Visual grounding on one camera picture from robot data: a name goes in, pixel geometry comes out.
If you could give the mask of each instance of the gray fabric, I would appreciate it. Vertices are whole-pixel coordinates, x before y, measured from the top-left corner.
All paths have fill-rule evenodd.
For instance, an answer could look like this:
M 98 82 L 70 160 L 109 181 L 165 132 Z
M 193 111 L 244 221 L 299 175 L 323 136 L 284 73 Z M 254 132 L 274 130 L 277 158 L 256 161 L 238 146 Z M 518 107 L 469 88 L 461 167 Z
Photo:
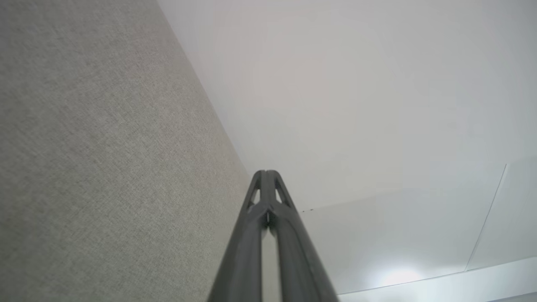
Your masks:
M 0 301 L 205 300 L 249 178 L 157 3 L 0 11 Z

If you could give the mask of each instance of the glossy white surface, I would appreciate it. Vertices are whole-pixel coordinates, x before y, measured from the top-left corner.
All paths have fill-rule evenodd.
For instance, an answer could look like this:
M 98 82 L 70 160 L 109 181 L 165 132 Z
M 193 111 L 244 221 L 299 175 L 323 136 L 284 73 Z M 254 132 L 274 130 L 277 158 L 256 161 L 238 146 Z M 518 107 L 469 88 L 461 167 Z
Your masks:
M 457 189 L 407 189 L 305 211 L 337 293 L 463 271 L 504 165 Z
M 533 292 L 537 292 L 537 258 L 338 298 L 340 302 L 489 302 Z M 535 302 L 537 296 L 511 301 Z
M 537 256 L 537 157 L 508 164 L 468 269 Z
M 535 1 L 158 1 L 247 171 L 302 210 L 537 155 Z

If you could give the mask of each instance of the gray textured wall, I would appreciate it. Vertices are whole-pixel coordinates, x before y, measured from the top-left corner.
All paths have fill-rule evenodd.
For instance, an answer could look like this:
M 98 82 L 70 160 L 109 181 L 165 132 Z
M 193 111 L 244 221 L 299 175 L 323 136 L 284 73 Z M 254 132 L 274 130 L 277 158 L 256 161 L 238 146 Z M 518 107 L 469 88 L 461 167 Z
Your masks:
M 249 178 L 155 1 L 0 2 L 0 301 L 202 301 Z

